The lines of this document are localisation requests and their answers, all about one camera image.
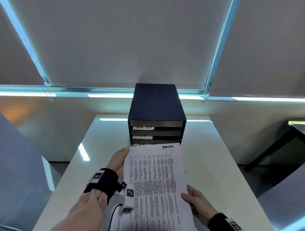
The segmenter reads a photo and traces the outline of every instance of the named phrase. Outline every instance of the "beige wall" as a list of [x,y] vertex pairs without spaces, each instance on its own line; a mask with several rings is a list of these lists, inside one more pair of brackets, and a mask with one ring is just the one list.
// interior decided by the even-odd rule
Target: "beige wall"
[[[181,100],[187,115],[208,115],[238,164],[246,164],[283,133],[288,118],[305,117],[304,103]],[[0,111],[48,161],[70,161],[96,114],[128,114],[131,99],[0,97]],[[293,141],[266,164],[302,164]]]

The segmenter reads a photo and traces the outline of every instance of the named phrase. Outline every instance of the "white table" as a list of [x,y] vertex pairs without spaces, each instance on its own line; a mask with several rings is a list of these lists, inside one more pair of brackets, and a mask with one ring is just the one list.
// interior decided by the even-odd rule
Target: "white table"
[[[92,174],[105,167],[116,150],[129,145],[127,121],[100,118],[127,118],[127,115],[96,116],[82,141],[90,161],[84,161],[77,150],[34,231],[49,231],[63,219]],[[202,191],[219,212],[232,217],[245,231],[274,230],[210,118],[187,116],[187,119],[181,149],[189,184]]]

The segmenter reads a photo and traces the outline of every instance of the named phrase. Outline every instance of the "hand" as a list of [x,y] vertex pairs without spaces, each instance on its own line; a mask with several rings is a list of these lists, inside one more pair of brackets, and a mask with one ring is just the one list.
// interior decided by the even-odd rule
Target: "hand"
[[124,171],[124,167],[123,167],[124,158],[125,158],[125,156],[127,156],[128,153],[129,153],[128,147],[121,148],[120,150],[116,151],[112,155],[106,168],[112,169],[113,171],[115,171],[117,173],[118,176],[122,175],[123,171]]
[[209,220],[218,214],[217,210],[205,198],[202,192],[190,185],[187,185],[187,188],[189,193],[181,193],[181,197],[185,202],[190,203],[193,215],[207,227]]

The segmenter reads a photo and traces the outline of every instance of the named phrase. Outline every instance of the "person's left hand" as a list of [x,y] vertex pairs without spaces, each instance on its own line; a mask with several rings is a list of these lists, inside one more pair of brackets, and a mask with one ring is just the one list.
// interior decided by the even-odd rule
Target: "person's left hand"
[[123,162],[124,162],[124,158],[125,156],[127,156],[127,154],[129,153],[129,148],[121,148],[120,150],[116,151],[109,163],[107,164],[106,168],[108,169],[112,169],[113,171],[115,171],[117,173],[118,176],[123,174],[124,171],[124,167],[123,167]]

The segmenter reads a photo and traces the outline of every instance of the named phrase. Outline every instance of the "black cable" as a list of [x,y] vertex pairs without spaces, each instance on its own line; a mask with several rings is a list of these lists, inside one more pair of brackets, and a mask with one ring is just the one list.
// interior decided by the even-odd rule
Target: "black cable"
[[122,205],[123,205],[123,204],[118,204],[118,205],[114,208],[114,210],[113,210],[113,212],[112,212],[111,219],[110,219],[108,231],[110,230],[110,226],[111,226],[111,222],[112,222],[112,217],[113,217],[113,215],[114,215],[114,211],[116,210],[117,207],[122,206]]

